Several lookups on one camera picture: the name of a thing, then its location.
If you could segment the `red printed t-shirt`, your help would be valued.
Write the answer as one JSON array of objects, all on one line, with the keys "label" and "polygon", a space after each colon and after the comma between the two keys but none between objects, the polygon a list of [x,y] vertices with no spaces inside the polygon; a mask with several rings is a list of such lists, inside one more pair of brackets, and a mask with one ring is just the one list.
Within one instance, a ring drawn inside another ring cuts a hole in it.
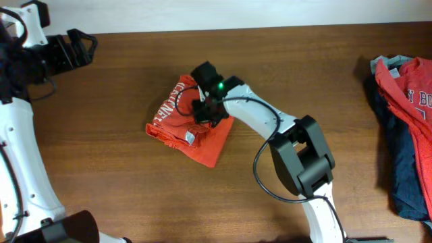
[{"label": "red printed t-shirt", "polygon": [[393,78],[380,60],[374,77],[389,110],[408,126],[431,220],[431,60],[415,57],[398,71],[400,77]]}]

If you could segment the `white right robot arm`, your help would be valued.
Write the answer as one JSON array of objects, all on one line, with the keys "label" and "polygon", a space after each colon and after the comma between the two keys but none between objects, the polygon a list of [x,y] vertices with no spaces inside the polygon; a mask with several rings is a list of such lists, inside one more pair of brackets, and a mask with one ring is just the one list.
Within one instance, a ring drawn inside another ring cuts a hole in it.
[{"label": "white right robot arm", "polygon": [[[303,206],[311,242],[347,242],[333,200],[335,159],[317,121],[276,109],[243,80],[224,78],[209,62],[196,67],[191,76],[201,95],[193,103],[196,122],[217,126],[222,119],[234,117],[261,135],[265,142],[252,166],[258,185],[277,200]],[[277,177],[293,199],[270,191],[260,179],[258,162],[265,149],[271,151]]]}]

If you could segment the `orange red t-shirt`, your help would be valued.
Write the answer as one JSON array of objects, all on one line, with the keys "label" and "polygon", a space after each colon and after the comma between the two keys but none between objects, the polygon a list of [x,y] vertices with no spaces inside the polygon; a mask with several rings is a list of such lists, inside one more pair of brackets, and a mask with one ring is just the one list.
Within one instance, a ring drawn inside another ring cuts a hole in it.
[{"label": "orange red t-shirt", "polygon": [[149,136],[165,145],[213,168],[224,148],[234,118],[223,119],[212,128],[209,124],[197,124],[193,117],[180,115],[180,112],[190,113],[192,101],[200,98],[199,91],[193,88],[195,85],[196,82],[191,76],[180,76],[178,83],[145,130]]}]

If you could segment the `grey garment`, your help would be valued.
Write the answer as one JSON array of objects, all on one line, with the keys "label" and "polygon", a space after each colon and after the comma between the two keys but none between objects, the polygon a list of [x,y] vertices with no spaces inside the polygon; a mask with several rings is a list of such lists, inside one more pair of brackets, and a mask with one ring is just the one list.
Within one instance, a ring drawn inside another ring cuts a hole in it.
[{"label": "grey garment", "polygon": [[403,56],[403,55],[396,55],[395,57],[384,57],[384,56],[378,56],[377,58],[373,59],[370,61],[370,68],[371,68],[371,73],[373,75],[375,75],[376,69],[377,69],[377,64],[378,62],[382,60],[384,65],[388,68],[391,76],[393,78],[399,78],[400,74],[398,69],[405,63],[409,62],[412,60],[412,57],[407,57],[407,56]]}]

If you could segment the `navy blue garment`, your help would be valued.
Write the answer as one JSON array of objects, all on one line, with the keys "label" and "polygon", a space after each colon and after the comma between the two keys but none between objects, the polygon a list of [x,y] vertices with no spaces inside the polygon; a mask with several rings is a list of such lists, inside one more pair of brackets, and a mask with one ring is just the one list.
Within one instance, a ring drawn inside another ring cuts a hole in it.
[{"label": "navy blue garment", "polygon": [[374,75],[364,81],[368,103],[383,128],[391,159],[390,195],[396,213],[405,219],[429,221],[425,198],[416,172],[416,159],[412,137],[404,121],[388,108],[379,92]]}]

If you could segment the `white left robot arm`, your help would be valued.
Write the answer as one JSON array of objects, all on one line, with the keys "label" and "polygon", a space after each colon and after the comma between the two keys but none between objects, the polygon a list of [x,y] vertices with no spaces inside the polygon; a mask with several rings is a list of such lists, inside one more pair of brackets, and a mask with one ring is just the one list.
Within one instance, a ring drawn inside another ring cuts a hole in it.
[{"label": "white left robot arm", "polygon": [[49,181],[34,131],[30,85],[52,83],[51,76],[87,65],[93,49],[87,34],[72,29],[72,49],[61,37],[31,42],[30,25],[17,18],[22,33],[1,28],[1,231],[5,242],[128,242],[99,231],[92,214],[66,215]]}]

